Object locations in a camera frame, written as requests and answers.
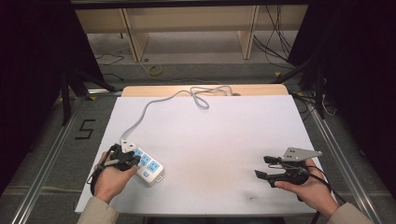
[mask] white board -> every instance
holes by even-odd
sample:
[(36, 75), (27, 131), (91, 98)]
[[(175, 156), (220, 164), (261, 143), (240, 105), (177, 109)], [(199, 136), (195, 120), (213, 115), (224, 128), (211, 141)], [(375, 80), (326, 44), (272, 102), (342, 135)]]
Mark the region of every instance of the white board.
[[(118, 99), (92, 167), (153, 99), (159, 98)], [(294, 194), (272, 189), (254, 173), (284, 173), (269, 169), (263, 156), (282, 156), (288, 147), (313, 149), (291, 96), (205, 99), (208, 110), (199, 109), (190, 97), (148, 107), (127, 140), (163, 164), (163, 180), (149, 187), (136, 175), (111, 205), (121, 213), (151, 217), (314, 213)], [(315, 163), (321, 168), (318, 160)], [(90, 197), (86, 185), (76, 212), (83, 211)]]

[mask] floor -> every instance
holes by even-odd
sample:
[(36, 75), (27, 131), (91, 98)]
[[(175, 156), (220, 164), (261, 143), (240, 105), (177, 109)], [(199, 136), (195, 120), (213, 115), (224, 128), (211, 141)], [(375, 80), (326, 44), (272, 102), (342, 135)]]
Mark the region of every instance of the floor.
[[(256, 36), (266, 44), (270, 34), (270, 32), (258, 32)], [(295, 36), (296, 32), (285, 32), (285, 37), (291, 45)], [(162, 76), (169, 79), (192, 77), (195, 80), (197, 78), (224, 80), (227, 84), (269, 83), (276, 78), (276, 72), (285, 74), (288, 69), (284, 67), (290, 66), (276, 57), (267, 56), (267, 59), (257, 46), (253, 47), (250, 59), (244, 60), (235, 32), (151, 34), (142, 64), (133, 62), (128, 42), (125, 38), (120, 38), (120, 35), (89, 35), (89, 39), (106, 81), (119, 87), (134, 84), (160, 85), (166, 82), (149, 79), (142, 65), (146, 68), (152, 65), (161, 66)], [(273, 39), (268, 46), (277, 53), (283, 54), (278, 39)], [(284, 67), (271, 65), (269, 61)], [(190, 83), (195, 84), (195, 80), (190, 80)], [(299, 77), (296, 77), (285, 84), (290, 91), (297, 91), (298, 80)], [(100, 89), (91, 83), (87, 83), (87, 87)], [(82, 102), (81, 99), (75, 99), (72, 103), (76, 117), (68, 130), (61, 126), (62, 102), (55, 102), (40, 134), (41, 137), (36, 140), (35, 150), (26, 156), (19, 171), (0, 198), (0, 223), (12, 222), (26, 193), (36, 182), (37, 174), (40, 173), (42, 164), (46, 163), (54, 143), (59, 140), (59, 133), (62, 132), (65, 133), (65, 138), (60, 145), (59, 154), (55, 156), (55, 163), (49, 167), (44, 187), (38, 192), (32, 210), (28, 211), (26, 223), (77, 222), (78, 214), (74, 212), (74, 208), (117, 97), (114, 94), (92, 94), (82, 99)], [(359, 146), (342, 117), (338, 114), (327, 115), (323, 123), (315, 119), (314, 110), (310, 107), (305, 110), (304, 103), (298, 100), (295, 102), (302, 112), (301, 117), (314, 148), (329, 155), (322, 157), (320, 162), (333, 188), (349, 202), (358, 206), (356, 201), (359, 197), (357, 198), (356, 193), (351, 190), (345, 174), (337, 166), (330, 141), (335, 141), (341, 148), (382, 223), (395, 223), (395, 201), (370, 163), (359, 153)], [(78, 140), (79, 137), (87, 134), (80, 131), (80, 124), (84, 120), (86, 123), (84, 127), (93, 129), (94, 132), (90, 138)], [(328, 128), (320, 129), (319, 126), (323, 124)], [(330, 132), (333, 139), (327, 139), (324, 134), (326, 132)], [(311, 216), (285, 217), (288, 224), (308, 223), (310, 219)], [(143, 221), (142, 217), (120, 215), (117, 223), (140, 224)], [(321, 218), (318, 223), (326, 223), (326, 220)]]

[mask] human hand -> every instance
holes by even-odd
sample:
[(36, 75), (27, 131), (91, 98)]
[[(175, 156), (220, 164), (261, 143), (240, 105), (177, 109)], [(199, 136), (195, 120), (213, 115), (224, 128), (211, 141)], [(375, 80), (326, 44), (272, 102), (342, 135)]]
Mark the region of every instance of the human hand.
[[(99, 163), (102, 162), (105, 156), (106, 152), (102, 154)], [(120, 171), (114, 166), (107, 166), (96, 180), (93, 196), (101, 199), (105, 203), (110, 203), (116, 195), (122, 192), (129, 179), (131, 179), (136, 172), (136, 166), (126, 171)]]
[[(315, 166), (314, 161), (308, 159), (305, 161), (306, 166)], [(323, 173), (314, 167), (308, 167), (309, 173), (316, 175), (324, 180)], [(293, 185), (286, 181), (276, 181), (275, 186), (297, 194), (308, 206), (318, 210), (326, 218), (330, 218), (338, 209), (339, 205), (330, 194), (327, 186), (313, 177), (302, 185)]]

